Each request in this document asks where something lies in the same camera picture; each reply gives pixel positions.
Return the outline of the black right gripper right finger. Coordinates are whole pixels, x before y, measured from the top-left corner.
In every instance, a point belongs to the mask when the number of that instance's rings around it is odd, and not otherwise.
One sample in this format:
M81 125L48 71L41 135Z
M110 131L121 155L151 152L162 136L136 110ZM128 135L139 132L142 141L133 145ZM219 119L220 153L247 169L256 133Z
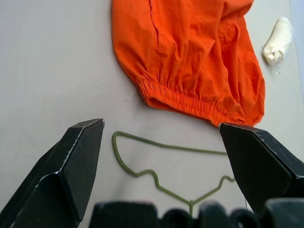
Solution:
M304 163L269 132L221 123L218 127L237 184L255 213L273 198L303 198Z

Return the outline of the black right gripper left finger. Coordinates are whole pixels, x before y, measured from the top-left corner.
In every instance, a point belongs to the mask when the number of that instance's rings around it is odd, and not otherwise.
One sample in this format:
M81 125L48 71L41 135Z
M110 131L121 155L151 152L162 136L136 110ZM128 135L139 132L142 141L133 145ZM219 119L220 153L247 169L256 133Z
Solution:
M77 123L35 164L0 213L2 228L77 228L93 189L103 119Z

